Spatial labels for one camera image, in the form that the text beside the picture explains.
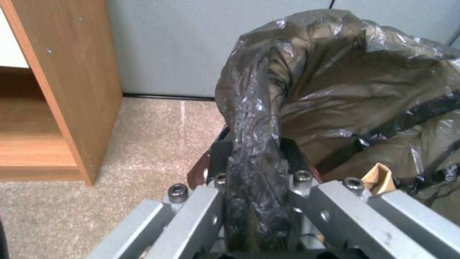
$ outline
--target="brown paper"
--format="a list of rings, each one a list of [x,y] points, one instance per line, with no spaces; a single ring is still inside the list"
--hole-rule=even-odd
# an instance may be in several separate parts
[[[381,163],[377,163],[361,180],[373,195],[396,189],[391,177],[391,170]]]

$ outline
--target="wooden bookcase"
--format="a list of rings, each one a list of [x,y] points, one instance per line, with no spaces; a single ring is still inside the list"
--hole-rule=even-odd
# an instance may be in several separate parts
[[[0,6],[30,66],[0,67],[0,181],[92,185],[122,100],[106,1]]]

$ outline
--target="gray wall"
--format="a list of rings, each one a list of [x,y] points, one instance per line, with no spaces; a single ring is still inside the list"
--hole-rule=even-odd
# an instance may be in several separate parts
[[[331,0],[109,0],[124,92],[214,96],[239,35]]]
[[[239,35],[331,0],[108,0],[125,93],[213,97]],[[333,8],[450,44],[460,0],[336,0]]]

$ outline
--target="plastic wrap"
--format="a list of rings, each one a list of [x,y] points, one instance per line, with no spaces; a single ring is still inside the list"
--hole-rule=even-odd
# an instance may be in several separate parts
[[[360,177],[389,161],[407,188],[459,163],[458,57],[342,10],[297,13],[242,35],[216,87],[233,135],[225,193],[230,250],[280,251],[294,243],[281,135],[330,179]]]

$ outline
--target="beige carpet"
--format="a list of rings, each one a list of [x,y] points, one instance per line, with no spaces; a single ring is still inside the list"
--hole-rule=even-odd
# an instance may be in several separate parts
[[[94,187],[0,183],[11,258],[84,258],[142,199],[185,182],[223,125],[213,102],[125,98]]]

